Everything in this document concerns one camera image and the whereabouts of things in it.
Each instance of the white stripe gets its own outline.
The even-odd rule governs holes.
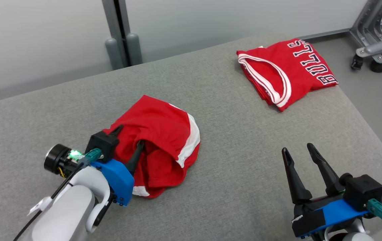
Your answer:
[[[200,143],[200,130],[195,122],[195,119],[192,115],[188,114],[188,120],[190,123],[190,135],[187,138],[187,141],[185,142],[185,145],[181,149],[181,152],[179,153],[178,160],[176,162],[184,168],[185,160],[191,156],[191,154],[194,152],[194,149],[197,147],[197,145]]]
[[[270,81],[265,79],[263,76],[261,76],[257,71],[255,71],[250,66],[250,64],[246,61],[247,58],[251,59],[251,60],[255,60],[255,61],[266,62],[277,70],[277,72],[279,73],[280,77],[282,78],[282,82],[283,82],[283,94],[281,97],[279,97],[279,94],[275,91],[275,89],[273,88]],[[291,82],[289,81],[289,78],[286,75],[286,73],[284,73],[280,67],[278,67],[276,64],[274,64],[271,61],[261,59],[261,58],[255,57],[255,56],[250,56],[247,54],[239,54],[238,55],[238,62],[240,64],[243,64],[244,66],[246,66],[248,72],[252,75],[252,77],[255,79],[255,81],[257,81],[259,84],[262,85],[262,87],[264,87],[267,90],[267,92],[269,93],[270,98],[274,104],[276,104],[278,107],[283,107],[284,105],[286,105],[286,103],[288,102],[288,100],[292,94]]]
[[[147,197],[150,194],[147,192],[145,186],[134,186],[133,187],[133,195],[136,196],[142,196],[142,197]]]

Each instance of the red garment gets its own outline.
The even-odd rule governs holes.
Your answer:
[[[167,186],[182,183],[200,147],[200,132],[190,114],[144,95],[103,131],[110,133],[119,125],[124,127],[118,134],[115,160],[127,162],[139,140],[146,140],[134,174],[134,195],[155,198]]]
[[[294,38],[268,48],[237,51],[246,77],[267,104],[284,111],[307,92],[338,84],[314,47]]]

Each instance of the gray fabric surface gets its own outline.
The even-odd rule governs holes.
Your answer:
[[[182,185],[112,205],[90,240],[295,240],[281,157],[287,147],[313,197],[324,183],[312,142],[341,175],[382,183],[382,143],[339,87],[309,93],[283,113],[260,99],[235,51],[286,38],[269,34],[72,81],[0,101],[0,240],[62,178],[43,169],[57,143],[83,150],[143,94],[192,114],[201,147]],[[372,233],[381,222],[365,220]]]

